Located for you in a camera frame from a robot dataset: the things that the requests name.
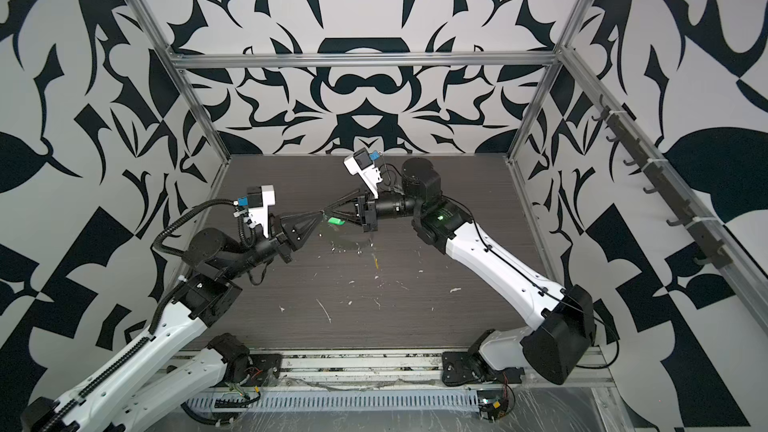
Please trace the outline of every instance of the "black cable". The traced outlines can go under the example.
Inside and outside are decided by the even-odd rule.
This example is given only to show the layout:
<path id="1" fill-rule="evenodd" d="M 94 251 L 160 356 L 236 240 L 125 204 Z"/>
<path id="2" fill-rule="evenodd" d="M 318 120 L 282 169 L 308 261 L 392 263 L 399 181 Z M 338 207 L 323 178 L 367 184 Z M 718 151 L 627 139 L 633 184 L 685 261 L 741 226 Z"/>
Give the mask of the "black cable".
<path id="1" fill-rule="evenodd" d="M 174 286 L 165 296 L 163 296 L 160 301 L 158 302 L 158 306 L 155 308 L 154 313 L 152 314 L 152 322 L 149 324 L 149 333 L 154 335 L 154 332 L 158 330 L 158 325 L 160 324 L 160 319 L 163 317 L 163 310 L 165 310 L 165 306 L 168 305 L 168 302 L 182 289 L 182 287 L 186 284 L 186 282 L 179 281 L 178 284 Z"/>
<path id="2" fill-rule="evenodd" d="M 504 384 L 504 387 L 509 390 L 509 393 L 513 398 L 512 402 L 510 402 L 510 404 L 507 406 L 507 410 L 504 412 L 504 415 L 507 415 L 512 412 L 514 410 L 514 406 L 518 404 L 518 398 L 516 395 L 514 395 L 514 390 L 509 384 Z"/>
<path id="3" fill-rule="evenodd" d="M 392 164 L 387 163 L 386 160 L 384 160 L 384 165 L 382 167 L 386 170 L 387 177 L 389 178 L 388 183 L 384 184 L 384 185 L 386 187 L 389 187 L 389 188 L 392 188 L 392 186 L 397 187 L 397 180 L 395 180 L 395 181 L 392 180 L 392 174 L 390 173 L 390 171 L 394 170 L 395 172 L 397 172 L 397 175 L 400 176 L 400 180 L 402 181 L 402 174 L 400 173 L 400 171 L 397 169 L 397 167 L 393 166 Z"/>
<path id="4" fill-rule="evenodd" d="M 252 248 L 254 245 L 256 245 L 256 234 L 254 233 L 254 230 L 250 227 L 248 227 L 248 242 L 246 242 L 246 247 Z"/>
<path id="5" fill-rule="evenodd" d="M 178 217 L 176 221 L 169 226 L 167 226 L 158 236 L 155 238 L 154 242 L 152 242 L 152 247 L 155 248 L 158 252 L 164 252 L 166 254 L 176 255 L 177 257 L 181 257 L 184 254 L 184 251 L 179 250 L 178 248 L 168 247 L 167 245 L 163 245 L 163 241 L 168 237 L 168 235 L 172 234 L 176 229 L 186 224 L 189 220 L 192 219 L 192 217 L 196 216 L 197 214 L 201 213 L 203 210 L 205 210 L 208 207 L 213 206 L 233 206 L 235 207 L 235 204 L 231 200 L 227 200 L 225 198 L 214 198 L 212 200 L 208 200 L 206 202 L 203 202 L 202 204 L 199 204 L 195 207 L 192 207 L 190 210 L 187 211 L 183 216 Z"/>
<path id="6" fill-rule="evenodd" d="M 250 274 L 250 270 L 248 271 L 248 280 L 252 285 L 261 285 L 261 283 L 264 282 L 264 276 L 266 275 L 266 268 L 270 266 L 272 261 L 273 259 L 266 261 L 266 264 L 264 264 L 264 268 L 261 271 L 261 280 L 259 280 L 258 282 L 254 282 L 254 276 Z"/>
<path id="7" fill-rule="evenodd" d="M 557 298 L 557 297 L 553 296 L 552 294 L 550 294 L 550 293 L 547 291 L 547 289 L 546 289 L 546 288 L 543 288 L 541 285 L 539 285 L 539 284 L 537 284 L 536 282 L 534 282 L 534 281 L 533 281 L 533 280 L 532 280 L 532 279 L 531 279 L 529 276 L 527 276 L 526 274 L 524 274 L 524 273 L 523 273 L 523 272 L 522 272 L 520 269 L 518 269 L 517 267 L 515 267 L 513 264 L 510 264 L 510 263 L 509 263 L 509 261 L 507 261 L 507 260 L 506 260 L 504 257 L 502 257 L 501 255 L 497 254 L 497 253 L 496 253 L 496 251 L 495 251 L 495 250 L 493 250 L 493 246 L 491 246 L 491 245 L 487 244 L 487 243 L 485 242 L 485 240 L 483 239 L 483 237 L 482 237 L 482 234 L 480 233 L 480 227 L 478 227 L 478 222 L 475 220 L 475 216 L 472 214 L 472 211 L 471 211 L 471 210 L 469 210 L 469 207 L 465 206 L 464 204 L 462 204 L 461 202 L 459 202 L 459 201 L 458 201 L 458 200 L 456 200 L 455 198 L 450 198 L 450 197 L 448 197 L 448 196 L 443 196 L 443 197 L 445 197 L 446 199 L 448 199 L 448 200 L 450 200 L 450 201 L 452 201 L 452 202 L 455 202 L 456 204 L 458 204 L 459 206 L 461 206 L 462 208 L 464 208 L 464 210 L 466 210 L 467 214 L 469 214 L 469 217 L 472 219 L 472 222 L 475 224 L 475 231 L 477 232 L 477 234 L 478 234 L 478 238 L 480 239 L 480 242 L 483 244 L 483 247 L 485 247 L 485 251 L 486 251 L 486 252 L 490 252 L 490 253 L 494 254 L 494 255 L 495 255 L 497 258 L 499 258 L 499 259 L 500 259 L 502 262 L 504 262 L 504 264 L 508 265 L 508 266 L 509 266 L 509 267 L 510 267 L 512 270 L 514 270 L 516 273 L 519 273 L 519 274 L 520 274 L 520 275 L 521 275 L 521 276 L 522 276 L 522 277 L 523 277 L 525 280 L 527 280 L 528 282 L 530 282 L 530 283 L 531 283 L 531 285 L 533 285 L 534 287 L 536 287 L 536 288 L 539 290 L 539 292 L 540 292 L 541 294 L 543 294 L 543 295 L 546 295 L 547 297 L 549 297 L 549 298 L 551 298 L 551 299 L 553 299 L 553 300 L 555 300 L 555 301 L 557 301 L 557 302 L 561 303 L 562 305 L 566 305 L 566 306 L 568 306 L 568 307 L 572 308 L 572 309 L 573 309 L 573 310 L 575 310 L 575 311 L 578 311 L 578 312 L 580 312 L 580 313 L 582 313 L 582 314 L 584 313 L 584 311 L 582 311 L 580 308 L 578 308 L 578 307 L 574 307 L 573 305 L 571 305 L 571 304 L 569 304 L 569 303 L 567 303 L 567 302 L 564 302 L 564 301 L 562 301 L 561 299 L 559 299 L 559 298 Z M 607 325 L 605 324 L 605 322 L 601 321 L 601 320 L 600 320 L 600 318 L 594 317 L 594 320 L 595 320 L 595 321 L 597 321 L 597 322 L 600 322 L 600 323 L 601 323 L 601 324 L 602 324 L 602 325 L 605 327 L 605 329 L 606 329 L 607 331 L 610 331 L 610 332 L 611 332 L 611 334 L 612 334 L 612 335 L 614 336 L 614 338 L 616 339 L 616 355 L 614 356 L 613 360 L 611 360 L 610 362 L 608 362 L 606 365 L 599 365 L 599 366 L 596 366 L 596 367 L 589 367 L 589 366 L 584 366 L 584 365 L 577 365 L 576 367 L 578 367 L 578 368 L 584 368 L 584 369 L 605 369 L 605 368 L 608 368 L 609 366 L 613 365 L 613 364 L 616 362 L 616 359 L 618 359 L 618 358 L 619 358 L 619 342 L 618 342 L 618 340 L 619 340 L 619 337 L 618 337 L 618 334 L 617 334 L 617 333 L 616 333 L 616 331 L 614 331 L 612 328 L 610 328 L 609 326 L 607 326 Z"/>
<path id="8" fill-rule="evenodd" d="M 192 410 L 190 408 L 190 406 L 187 405 L 186 402 L 184 402 L 181 405 L 181 409 L 184 411 L 184 413 L 189 418 L 191 418 L 192 420 L 194 420 L 198 424 L 202 424 L 202 425 L 216 425 L 216 424 L 220 424 L 220 423 L 223 423 L 223 422 L 229 422 L 230 419 L 236 419 L 236 418 L 238 418 L 240 416 L 240 414 L 238 414 L 238 413 L 230 412 L 230 413 L 222 413 L 222 418 L 210 419 L 210 418 L 207 418 L 207 417 L 203 417 L 202 415 L 198 415 L 194 410 Z"/>
<path id="9" fill-rule="evenodd" d="M 245 223 L 243 222 L 243 219 L 240 218 L 240 213 L 243 211 L 243 208 L 235 206 L 235 210 L 238 214 L 235 219 L 237 220 L 237 235 L 240 236 L 240 244 L 247 245 L 249 241 L 245 238 Z"/>
<path id="10" fill-rule="evenodd" d="M 91 392 L 96 390 L 96 387 L 98 387 L 102 382 L 104 382 L 110 375 L 112 375 L 113 372 L 115 372 L 117 369 L 120 368 L 125 362 L 127 362 L 131 357 L 136 355 L 139 350 L 143 346 L 149 343 L 149 337 L 142 337 L 141 340 L 139 340 L 132 348 L 128 350 L 125 354 L 123 354 L 118 360 L 112 363 L 104 372 L 101 372 L 95 379 L 93 379 L 90 383 L 88 383 L 87 386 L 85 386 L 82 390 L 78 392 L 78 396 L 82 399 L 85 399 Z M 69 411 L 75 408 L 80 403 L 79 400 L 72 399 L 69 402 L 67 402 L 56 414 L 51 417 L 48 422 L 45 423 L 43 427 L 41 427 L 40 432 L 48 432 L 53 426 L 56 425 L 57 422 L 59 422 L 61 419 L 64 418 L 65 415 L 69 414 Z"/>
<path id="11" fill-rule="evenodd" d="M 619 358 L 619 336 L 618 336 L 618 334 L 616 334 L 616 331 L 613 330 L 613 328 L 607 326 L 605 324 L 605 322 L 601 321 L 600 318 L 595 317 L 594 320 L 600 322 L 603 325 L 603 327 L 605 327 L 605 330 L 606 331 L 610 331 L 610 334 L 614 336 L 614 339 L 616 341 L 616 355 L 614 356 L 614 358 L 610 362 L 608 362 L 605 365 L 577 365 L 576 367 L 578 367 L 580 369 L 592 369 L 592 370 L 607 369 L 607 368 L 609 368 L 611 365 L 613 365 L 616 362 L 616 359 Z M 608 337 L 607 336 L 608 336 L 608 334 L 606 334 L 606 345 L 608 345 Z"/>
<path id="12" fill-rule="evenodd" d="M 226 400 L 226 399 L 216 399 L 215 407 L 218 408 L 238 408 L 238 407 L 245 407 L 247 405 L 254 404 L 255 402 L 258 402 L 261 399 L 261 392 L 256 392 L 256 396 L 254 398 L 248 398 L 248 396 L 245 396 L 245 400 L 238 401 L 238 400 Z"/>

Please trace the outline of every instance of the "black motor housing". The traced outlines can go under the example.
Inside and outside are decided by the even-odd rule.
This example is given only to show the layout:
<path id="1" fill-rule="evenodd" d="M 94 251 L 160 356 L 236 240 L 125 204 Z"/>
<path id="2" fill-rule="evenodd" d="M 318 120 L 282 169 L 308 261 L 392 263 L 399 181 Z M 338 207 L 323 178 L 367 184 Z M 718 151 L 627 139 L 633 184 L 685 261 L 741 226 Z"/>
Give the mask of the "black motor housing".
<path id="1" fill-rule="evenodd" d="M 430 204 L 442 196 L 440 175 L 426 158 L 409 158 L 402 164 L 402 191 L 406 197 Z"/>
<path id="2" fill-rule="evenodd" d="M 594 334 L 592 297 L 574 285 L 544 322 L 523 337 L 520 344 L 534 370 L 553 384 L 562 385 L 594 342 Z"/>

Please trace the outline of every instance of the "white robot arm segment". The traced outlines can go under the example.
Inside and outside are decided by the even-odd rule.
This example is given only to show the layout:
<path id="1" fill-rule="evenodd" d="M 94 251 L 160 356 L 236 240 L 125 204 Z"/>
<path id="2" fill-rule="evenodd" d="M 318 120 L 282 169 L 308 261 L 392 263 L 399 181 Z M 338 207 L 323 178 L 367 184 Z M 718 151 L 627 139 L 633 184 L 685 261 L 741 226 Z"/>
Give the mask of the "white robot arm segment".
<path id="1" fill-rule="evenodd" d="M 485 252 L 485 245 L 482 244 L 481 238 L 478 236 L 478 230 L 482 234 L 482 240 L 491 245 L 494 252 L 513 264 L 519 273 L 496 255 Z M 475 228 L 475 224 L 466 223 L 457 228 L 454 233 L 456 236 L 446 241 L 446 255 L 466 265 L 479 275 L 504 297 L 514 307 L 514 310 L 520 313 L 529 327 L 538 328 L 544 321 L 542 312 L 545 309 L 553 311 L 558 305 L 558 300 L 562 299 L 562 285 L 534 272 L 485 234 L 482 228 L 479 226 Z M 547 290 L 554 298 L 541 293 L 541 290 L 536 288 L 532 282 Z"/>
<path id="2" fill-rule="evenodd" d="M 124 432 L 142 432 L 190 397 L 224 378 L 226 363 L 216 350 L 201 350 L 194 358 L 162 379 L 139 390 L 114 414 L 112 425 Z"/>
<path id="3" fill-rule="evenodd" d="M 80 425 L 78 432 L 102 432 L 109 426 L 116 410 L 129 402 L 130 396 L 165 364 L 168 359 L 181 350 L 193 338 L 198 337 L 206 330 L 206 326 L 200 318 L 189 318 L 190 310 L 182 303 L 168 304 L 160 319 L 158 330 L 154 339 L 148 342 L 133 357 L 126 361 L 118 372 L 110 375 L 104 382 L 91 392 L 85 401 L 74 407 L 67 413 L 62 421 L 64 424 L 77 422 Z M 112 367 L 126 352 L 135 346 L 142 338 L 152 335 L 144 330 L 133 341 L 118 352 L 109 362 L 102 365 L 90 377 L 83 380 L 74 388 L 67 390 L 58 398 L 59 406 L 56 411 L 63 408 L 70 400 L 80 401 L 78 392 Z"/>

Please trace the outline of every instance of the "dark wooden table surface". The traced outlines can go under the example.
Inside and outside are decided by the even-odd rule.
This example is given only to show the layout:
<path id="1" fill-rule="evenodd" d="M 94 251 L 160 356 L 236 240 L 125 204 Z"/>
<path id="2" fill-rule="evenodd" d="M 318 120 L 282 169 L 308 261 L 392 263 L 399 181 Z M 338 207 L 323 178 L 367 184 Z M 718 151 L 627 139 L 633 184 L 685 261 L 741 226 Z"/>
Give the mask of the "dark wooden table surface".
<path id="1" fill-rule="evenodd" d="M 428 158 L 447 196 L 470 207 L 499 244 L 543 272 L 501 155 Z M 236 156 L 218 196 L 237 198 L 248 186 L 272 184 L 275 214 L 320 210 L 362 184 L 342 159 Z M 406 159 L 387 157 L 398 168 Z M 237 236 L 225 207 L 212 209 L 206 225 Z M 424 244 L 409 218 L 384 220 L 373 234 L 323 224 L 292 263 L 276 259 L 262 285 L 252 286 L 245 276 L 236 283 L 243 288 L 236 303 L 187 348 L 202 348 L 223 332 L 254 348 L 466 347 L 485 329 L 524 325 L 480 277 Z"/>

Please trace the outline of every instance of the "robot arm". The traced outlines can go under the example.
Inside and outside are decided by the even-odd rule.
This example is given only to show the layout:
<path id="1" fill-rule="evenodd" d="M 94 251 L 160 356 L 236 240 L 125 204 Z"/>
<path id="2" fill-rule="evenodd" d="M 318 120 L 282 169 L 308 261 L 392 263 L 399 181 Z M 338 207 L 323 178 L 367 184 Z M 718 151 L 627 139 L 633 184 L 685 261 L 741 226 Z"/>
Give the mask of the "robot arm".
<path id="1" fill-rule="evenodd" d="M 349 204 L 353 211 L 342 210 Z M 424 243 L 464 264 L 520 313 L 533 332 L 524 331 L 523 336 L 519 331 L 507 344 L 522 348 L 524 360 L 555 384 L 565 381 L 594 341 L 589 293 L 578 285 L 566 290 L 504 250 L 483 231 L 469 210 L 442 194 L 440 175 L 426 158 L 405 161 L 402 194 L 381 192 L 374 198 L 370 192 L 358 189 L 334 202 L 326 214 L 344 218 L 363 230 L 376 230 L 380 218 L 413 217 L 411 224 Z M 484 355 L 480 346 L 481 355 L 496 366 L 494 370 L 509 367 L 503 359 L 498 360 L 498 347 L 493 350 L 493 354 Z M 517 350 L 507 353 L 515 355 Z"/>
<path id="2" fill-rule="evenodd" d="M 157 369 L 229 309 L 242 290 L 232 282 L 235 278 L 277 255 L 289 262 L 291 253 L 301 248 L 302 239 L 322 220 L 322 212 L 268 216 L 266 207 L 274 204 L 272 187 L 249 192 L 247 198 L 235 202 L 215 199 L 194 207 L 163 230 L 154 246 L 181 256 L 191 275 L 160 300 L 150 325 L 91 377 L 56 401 L 39 398 L 32 402 L 22 414 L 25 430 L 140 432 L 200 390 L 222 380 L 245 378 L 249 350 L 232 335 L 223 334 L 185 366 L 140 390 Z M 257 210 L 240 208 L 248 200 Z M 206 228 L 192 238 L 187 251 L 163 245 L 168 235 L 207 207 L 229 204 L 237 209 L 240 242 L 221 230 Z M 249 238 L 243 232 L 243 214 L 252 226 Z M 269 234 L 263 231 L 266 226 Z"/>

